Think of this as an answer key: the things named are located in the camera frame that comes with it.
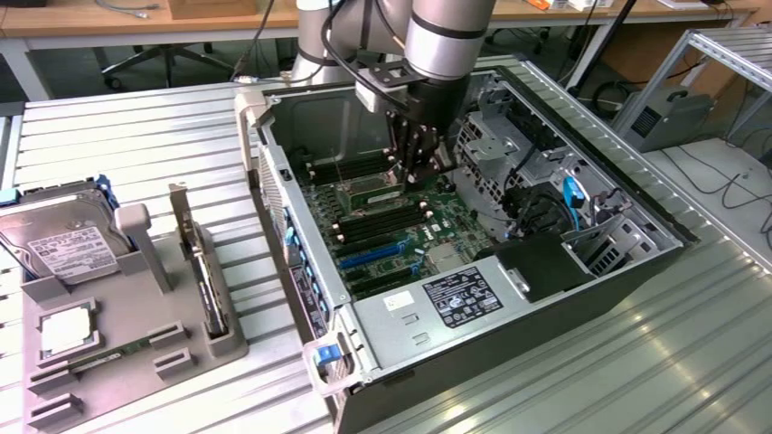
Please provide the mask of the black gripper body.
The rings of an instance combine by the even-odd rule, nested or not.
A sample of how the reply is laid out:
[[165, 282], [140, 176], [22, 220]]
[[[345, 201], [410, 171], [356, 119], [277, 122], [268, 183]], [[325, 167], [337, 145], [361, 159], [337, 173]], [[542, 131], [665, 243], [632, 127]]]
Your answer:
[[434, 128], [445, 136], [465, 98], [470, 75], [456, 80], [425, 79], [408, 85], [401, 115], [413, 125]]

